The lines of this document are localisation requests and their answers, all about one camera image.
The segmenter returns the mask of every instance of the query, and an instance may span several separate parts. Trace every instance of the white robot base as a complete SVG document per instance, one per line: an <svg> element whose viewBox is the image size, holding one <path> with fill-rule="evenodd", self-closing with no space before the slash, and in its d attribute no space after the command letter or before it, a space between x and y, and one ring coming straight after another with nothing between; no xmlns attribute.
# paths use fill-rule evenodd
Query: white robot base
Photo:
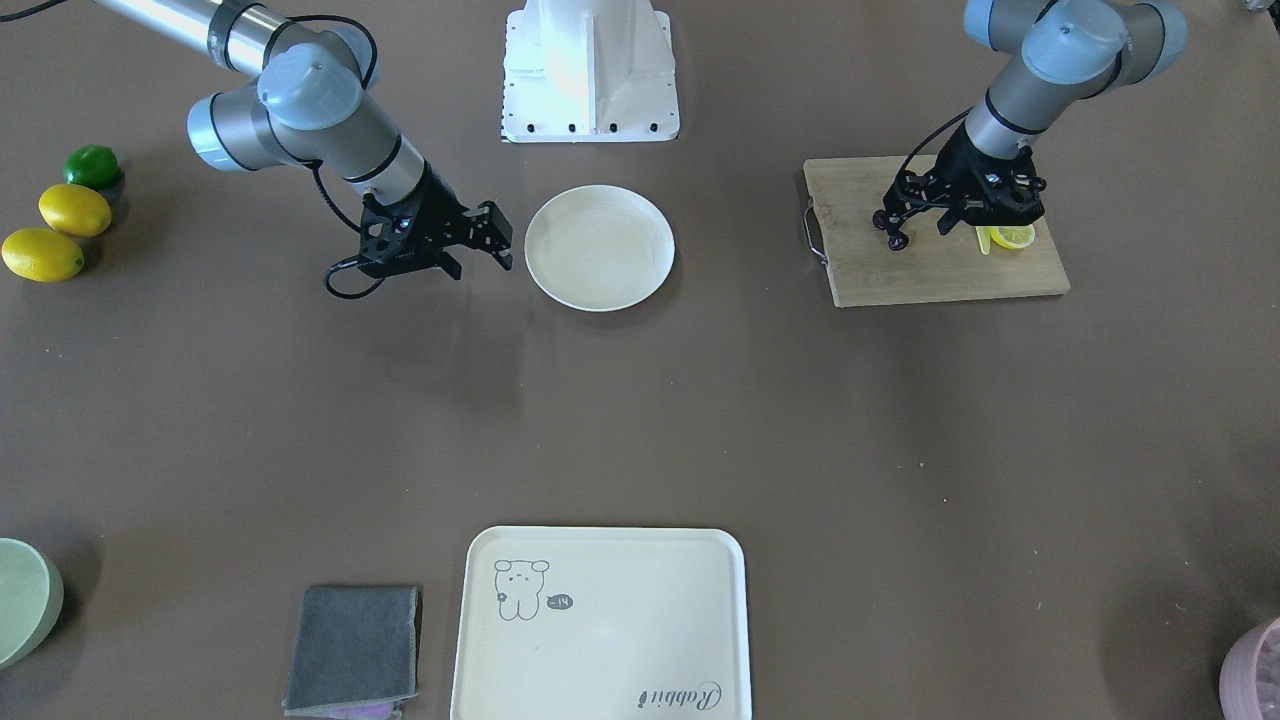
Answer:
<svg viewBox="0 0 1280 720"><path fill-rule="evenodd" d="M503 140L675 140L671 47L671 18L649 0L529 0L507 18Z"/></svg>

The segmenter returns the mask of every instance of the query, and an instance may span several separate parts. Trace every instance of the black cable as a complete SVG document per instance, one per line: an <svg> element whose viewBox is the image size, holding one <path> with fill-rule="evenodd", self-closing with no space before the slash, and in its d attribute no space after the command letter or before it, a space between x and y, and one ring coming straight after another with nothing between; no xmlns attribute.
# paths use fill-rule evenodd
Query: black cable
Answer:
<svg viewBox="0 0 1280 720"><path fill-rule="evenodd" d="M26 10L19 10L19 12L9 14L9 15L0 15L0 23L12 23L13 20L20 20L22 18L29 18L31 15L35 15L36 13L44 13L45 10L47 10L47 9L50 9L50 8L55 6L55 5L61 5L65 1L67 0L47 0L45 3L41 3L40 5L36 5L35 8L27 8Z"/></svg>
<svg viewBox="0 0 1280 720"><path fill-rule="evenodd" d="M911 164L911 160L914 160L916 155L920 154L920 150L924 150L925 145L933 142L940 135L947 132L947 128L950 128L951 126L954 126L954 124L959 123L960 120L965 119L968 115L969 115L969 110L965 110L964 113L960 113L959 115L956 115L956 117L951 118L950 120L947 120L947 123L945 126L942 126L938 129L933 131L933 135L931 135L929 137L925 137L924 141L920 142L919 145L916 145L915 150L913 150L911 154L906 156L906 160L902 160L902 167L897 169L897 176L896 177L902 177L902 173L906 172L906 167Z"/></svg>
<svg viewBox="0 0 1280 720"><path fill-rule="evenodd" d="M320 177L320 165L323 164L324 163L320 160L312 160L310 163L306 163L303 167L311 170L311 177L315 178L316 181L316 188L320 191L320 197L324 197L325 205L328 205L330 210L333 210L334 215L338 215L338 219L342 220L342 224L347 225L348 228L356 232L361 232L360 225L351 222L351 218L348 218L347 214L338 208L338 205L333 201L333 197L329 197L329 191L325 190L324 179Z"/></svg>
<svg viewBox="0 0 1280 720"><path fill-rule="evenodd" d="M360 258L358 256L356 256L356 258L347 258L346 260L343 260L340 263L334 263L329 268L329 272L324 274L324 288L328 290L330 292L330 295L333 295L335 297L340 297L343 300L360 300L361 297L366 297L369 293L371 293L375 290L378 290L379 287L381 287L383 281L385 281L387 278L378 278L376 281L374 281L374 284L366 287L365 290L362 290L360 292L342 292L339 290L334 290L333 283L330 283L329 281L333 279L333 277L335 274L340 273L342 270L349 270L349 269L355 268L358 264L360 264Z"/></svg>
<svg viewBox="0 0 1280 720"><path fill-rule="evenodd" d="M360 86L364 87L365 90L369 90L369 82L374 79L374 68L378 67L378 41L374 40L374 33L369 32L367 27L343 15L297 15L289 19L296 23L308 23L308 22L344 23L365 33L365 37L369 40L369 69L365 70L365 78L360 81Z"/></svg>

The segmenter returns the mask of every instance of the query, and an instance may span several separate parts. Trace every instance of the round plate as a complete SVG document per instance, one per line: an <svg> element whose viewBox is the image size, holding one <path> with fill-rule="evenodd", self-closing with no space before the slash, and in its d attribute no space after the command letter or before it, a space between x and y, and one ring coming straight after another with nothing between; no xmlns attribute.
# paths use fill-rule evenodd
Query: round plate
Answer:
<svg viewBox="0 0 1280 720"><path fill-rule="evenodd" d="M538 287L589 313L621 310L649 297L675 259L676 240L662 211L609 184L557 195L525 233L525 261Z"/></svg>

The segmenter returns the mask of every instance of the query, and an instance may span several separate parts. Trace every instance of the lemon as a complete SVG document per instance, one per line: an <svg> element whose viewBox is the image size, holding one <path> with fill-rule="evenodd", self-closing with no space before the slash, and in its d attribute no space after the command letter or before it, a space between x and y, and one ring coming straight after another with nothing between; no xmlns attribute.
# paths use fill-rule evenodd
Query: lemon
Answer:
<svg viewBox="0 0 1280 720"><path fill-rule="evenodd" d="M991 227L987 228L991 241L1009 250L1021 250L1036 242L1036 227L1023 225L1020 228Z"/></svg>
<svg viewBox="0 0 1280 720"><path fill-rule="evenodd" d="M991 231L984 227L973 228L973 231L978 236L978 250L982 250L983 255L991 255Z"/></svg>
<svg viewBox="0 0 1280 720"><path fill-rule="evenodd" d="M84 268L76 241L46 228L23 228L0 246L4 264L15 274L42 283L65 281Z"/></svg>
<svg viewBox="0 0 1280 720"><path fill-rule="evenodd" d="M40 214L55 231L93 237L111 224L111 206L101 195L79 184L55 184L40 196Z"/></svg>

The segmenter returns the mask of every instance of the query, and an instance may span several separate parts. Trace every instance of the white tray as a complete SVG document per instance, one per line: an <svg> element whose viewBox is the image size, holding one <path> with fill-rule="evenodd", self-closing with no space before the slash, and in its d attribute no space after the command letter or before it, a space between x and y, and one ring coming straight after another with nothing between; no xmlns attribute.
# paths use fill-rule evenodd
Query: white tray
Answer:
<svg viewBox="0 0 1280 720"><path fill-rule="evenodd" d="M451 717L749 720L742 548L721 530L480 533Z"/></svg>

